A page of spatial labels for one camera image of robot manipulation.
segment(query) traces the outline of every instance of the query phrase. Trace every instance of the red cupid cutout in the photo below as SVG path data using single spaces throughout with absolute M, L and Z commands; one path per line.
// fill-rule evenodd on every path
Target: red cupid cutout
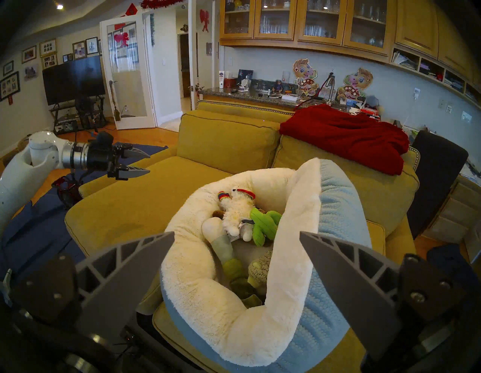
M 114 40 L 117 43 L 121 42 L 122 43 L 121 47 L 128 47 L 128 45 L 127 45 L 128 33 L 127 32 L 124 32 L 122 34 L 114 35 Z
M 209 24 L 209 12 L 203 9 L 201 9 L 201 23 L 204 24 L 202 31 L 209 32 L 209 29 L 207 28 L 207 25 Z

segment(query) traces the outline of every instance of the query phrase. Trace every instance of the pet bed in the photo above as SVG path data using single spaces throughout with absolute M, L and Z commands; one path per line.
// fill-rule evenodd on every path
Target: pet bed
M 222 284 L 218 260 L 201 230 L 219 209 L 217 193 L 232 185 L 253 191 L 257 207 L 283 214 L 265 304 L 250 309 Z M 246 171 L 205 185 L 187 199 L 165 231 L 175 232 L 161 266 L 169 315 L 194 347 L 227 370 L 305 372 L 347 332 L 349 325 L 299 241 L 300 231 L 320 232 L 371 247 L 357 192 L 332 161 L 314 158 L 297 171 Z

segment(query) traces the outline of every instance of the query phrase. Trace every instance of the glass cabinet door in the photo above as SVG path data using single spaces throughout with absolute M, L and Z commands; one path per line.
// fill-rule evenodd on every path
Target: glass cabinet door
M 254 38 L 292 40 L 296 3 L 297 0 L 256 0 Z
M 252 39 L 254 11 L 254 0 L 221 0 L 220 38 Z
M 347 0 L 303 0 L 297 9 L 297 40 L 342 44 Z
M 392 0 L 349 0 L 343 45 L 388 55 L 394 39 Z

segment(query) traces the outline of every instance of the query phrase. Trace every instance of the navy blue rug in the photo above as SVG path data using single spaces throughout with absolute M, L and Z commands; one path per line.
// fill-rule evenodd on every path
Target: navy blue rug
M 167 146 L 137 144 L 134 146 L 148 155 L 167 149 Z M 136 161 L 133 158 L 122 159 L 122 163 L 125 165 Z M 76 173 L 76 179 L 83 172 Z M 83 180 L 84 182 L 92 181 L 105 174 L 106 172 L 95 171 Z M 34 206 L 31 201 L 25 205 L 23 210 L 8 224 L 1 238 L 1 280 L 7 269 L 12 268 L 12 285 L 15 285 L 59 253 L 70 255 L 75 263 L 85 258 L 82 250 L 67 232 L 64 222 L 66 213 L 67 211 L 54 188 L 42 196 Z

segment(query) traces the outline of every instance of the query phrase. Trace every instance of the yellow couch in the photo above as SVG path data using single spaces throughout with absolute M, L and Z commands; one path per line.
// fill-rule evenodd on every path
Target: yellow couch
M 200 101 L 181 120 L 177 148 L 136 163 L 148 175 L 116 182 L 102 177 L 80 188 L 84 199 L 71 208 L 65 224 L 89 256 L 112 244 L 163 232 L 187 197 L 199 187 L 231 174 L 266 167 L 297 169 L 319 157 L 337 163 L 356 187 L 374 250 L 400 263 L 415 253 L 406 212 L 418 189 L 417 150 L 403 155 L 400 176 L 389 176 L 289 136 L 279 124 L 291 114 L 251 105 Z M 139 304 L 162 337 L 208 372 L 225 372 L 204 357 L 178 331 L 162 302 L 157 275 Z M 358 371 L 364 349 L 352 330 L 310 372 Z

